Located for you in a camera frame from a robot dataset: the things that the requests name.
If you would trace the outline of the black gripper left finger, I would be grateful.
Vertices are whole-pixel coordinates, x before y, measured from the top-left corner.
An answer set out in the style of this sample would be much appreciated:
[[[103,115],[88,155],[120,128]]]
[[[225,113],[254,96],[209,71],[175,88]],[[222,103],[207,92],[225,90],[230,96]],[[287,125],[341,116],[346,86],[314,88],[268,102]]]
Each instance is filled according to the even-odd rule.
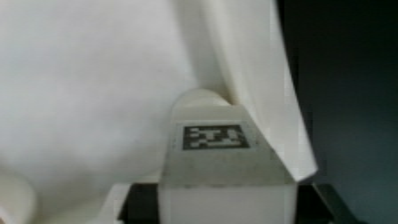
[[[159,224],[158,185],[154,183],[131,185],[117,221],[122,224]]]

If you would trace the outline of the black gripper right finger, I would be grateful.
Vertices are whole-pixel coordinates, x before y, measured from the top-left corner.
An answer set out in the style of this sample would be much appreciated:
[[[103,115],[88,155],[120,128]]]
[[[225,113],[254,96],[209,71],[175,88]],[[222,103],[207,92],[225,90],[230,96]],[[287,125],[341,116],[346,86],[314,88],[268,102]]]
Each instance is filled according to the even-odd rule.
[[[294,224],[362,224],[330,184],[298,186]]]

